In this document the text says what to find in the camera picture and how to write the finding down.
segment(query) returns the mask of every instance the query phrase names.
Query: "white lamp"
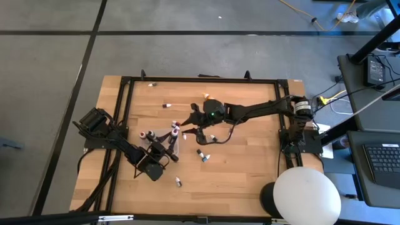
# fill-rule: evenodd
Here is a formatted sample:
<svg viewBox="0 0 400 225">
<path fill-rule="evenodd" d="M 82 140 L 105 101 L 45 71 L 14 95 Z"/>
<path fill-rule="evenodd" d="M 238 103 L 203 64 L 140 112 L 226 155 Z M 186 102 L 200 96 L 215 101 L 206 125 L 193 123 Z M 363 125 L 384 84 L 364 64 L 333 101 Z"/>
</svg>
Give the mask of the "white lamp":
<svg viewBox="0 0 400 225">
<path fill-rule="evenodd" d="M 274 184 L 262 189 L 260 200 L 271 216 L 279 216 L 277 210 L 292 225 L 334 224 L 341 210 L 340 196 L 332 181 L 306 167 L 284 171 Z"/>
</svg>

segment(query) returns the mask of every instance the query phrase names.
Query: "wooden table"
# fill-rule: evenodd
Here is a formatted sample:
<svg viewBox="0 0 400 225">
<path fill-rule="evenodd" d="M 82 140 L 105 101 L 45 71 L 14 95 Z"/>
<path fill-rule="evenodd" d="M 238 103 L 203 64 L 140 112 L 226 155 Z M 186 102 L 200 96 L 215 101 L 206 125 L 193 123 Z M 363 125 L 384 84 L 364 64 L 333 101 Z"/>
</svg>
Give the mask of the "wooden table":
<svg viewBox="0 0 400 225">
<path fill-rule="evenodd" d="M 104 78 L 97 108 L 114 112 L 120 76 Z M 183 122 L 191 112 L 190 104 L 202 109 L 203 95 L 208 93 L 219 101 L 242 104 L 263 103 L 275 100 L 271 84 L 235 84 L 209 82 L 135 82 L 129 113 L 128 141 L 139 143 L 139 132 L 149 129 L 170 128 L 171 121 Z M 304 95 L 302 81 L 289 80 L 291 94 Z M 163 103 L 171 103 L 162 108 Z M 231 125 L 218 124 L 204 130 L 220 140 L 228 136 Z M 127 214 L 178 214 L 208 216 L 269 216 L 259 202 L 261 188 L 277 178 L 279 116 L 271 115 L 250 119 L 235 127 L 226 144 L 200 146 L 194 135 L 179 142 L 179 162 L 171 162 L 158 181 L 151 181 L 146 174 L 133 179 L 134 168 L 125 157 L 121 158 L 116 190 L 112 204 L 113 213 Z M 211 157 L 202 162 L 196 153 L 201 149 Z M 97 149 L 88 154 L 77 178 L 71 209 L 79 207 L 96 187 L 103 164 L 105 150 Z M 302 154 L 306 167 L 323 171 L 321 162 L 312 154 Z M 280 172 L 286 169 L 281 155 Z M 177 187 L 175 176 L 181 179 Z M 101 209 L 105 207 L 103 194 Z"/>
</svg>

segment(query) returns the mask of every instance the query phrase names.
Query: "power adapter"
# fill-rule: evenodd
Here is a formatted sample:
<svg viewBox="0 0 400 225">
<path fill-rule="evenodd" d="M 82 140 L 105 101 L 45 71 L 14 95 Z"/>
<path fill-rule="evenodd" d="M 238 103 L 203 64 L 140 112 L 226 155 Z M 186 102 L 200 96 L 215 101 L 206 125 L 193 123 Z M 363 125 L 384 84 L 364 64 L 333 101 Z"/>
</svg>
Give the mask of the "power adapter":
<svg viewBox="0 0 400 225">
<path fill-rule="evenodd" d="M 375 59 L 375 57 L 368 56 L 364 61 L 364 86 L 373 86 L 384 83 L 385 67 Z M 375 87 L 377 90 L 382 90 L 385 87 L 384 84 Z"/>
</svg>

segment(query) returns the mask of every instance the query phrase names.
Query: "floor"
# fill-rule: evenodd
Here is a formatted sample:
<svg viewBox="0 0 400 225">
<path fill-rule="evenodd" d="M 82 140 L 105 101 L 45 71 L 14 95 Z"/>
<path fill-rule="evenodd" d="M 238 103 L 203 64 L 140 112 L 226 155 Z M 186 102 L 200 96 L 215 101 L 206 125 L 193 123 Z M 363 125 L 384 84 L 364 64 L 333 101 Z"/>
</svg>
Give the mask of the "floor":
<svg viewBox="0 0 400 225">
<path fill-rule="evenodd" d="M 318 18 L 325 28 L 348 4 L 290 1 Z M 0 151 L 0 217 L 29 214 L 61 118 L 89 42 L 89 35 L 4 35 L 10 30 L 91 31 L 101 0 L 0 1 L 0 136 L 25 144 Z M 309 18 L 276 1 L 113 0 L 100 31 L 317 31 Z M 372 17 L 340 24 L 334 31 L 378 31 Z M 336 56 L 355 53 L 371 36 L 97 36 L 72 120 L 92 108 L 103 76 L 197 76 L 302 79 L 311 97 L 334 84 Z M 344 89 L 337 85 L 325 95 Z M 345 105 L 337 106 L 346 110 Z M 335 125 L 347 115 L 326 107 L 316 121 Z M 69 127 L 44 213 L 65 213 L 76 181 L 83 138 Z M 343 175 L 331 177 L 340 191 L 355 192 Z M 343 199 L 343 219 L 396 224 L 395 209 L 368 207 Z"/>
</svg>

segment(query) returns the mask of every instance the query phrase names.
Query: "white sphere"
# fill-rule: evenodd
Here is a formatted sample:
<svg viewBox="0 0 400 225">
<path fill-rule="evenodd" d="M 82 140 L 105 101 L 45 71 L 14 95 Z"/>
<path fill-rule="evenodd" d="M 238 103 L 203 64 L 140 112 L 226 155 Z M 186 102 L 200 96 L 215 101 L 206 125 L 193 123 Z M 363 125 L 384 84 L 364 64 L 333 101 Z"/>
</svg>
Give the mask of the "white sphere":
<svg viewBox="0 0 400 225">
<path fill-rule="evenodd" d="M 284 171 L 275 182 L 273 195 L 277 210 L 292 225 L 330 225 L 340 215 L 338 190 L 315 169 L 294 167 Z"/>
</svg>

